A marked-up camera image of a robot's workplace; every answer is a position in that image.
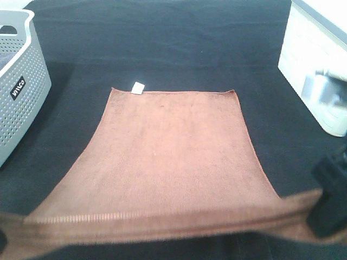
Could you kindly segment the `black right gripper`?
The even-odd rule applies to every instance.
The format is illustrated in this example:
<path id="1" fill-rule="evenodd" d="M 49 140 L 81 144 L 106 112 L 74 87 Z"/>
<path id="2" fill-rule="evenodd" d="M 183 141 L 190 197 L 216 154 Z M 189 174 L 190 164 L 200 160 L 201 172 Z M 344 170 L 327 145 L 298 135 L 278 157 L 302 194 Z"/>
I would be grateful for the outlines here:
<path id="1" fill-rule="evenodd" d="M 315 236 L 325 238 L 346 228 L 346 146 L 326 155 L 312 175 L 322 187 L 322 195 L 306 219 Z"/>

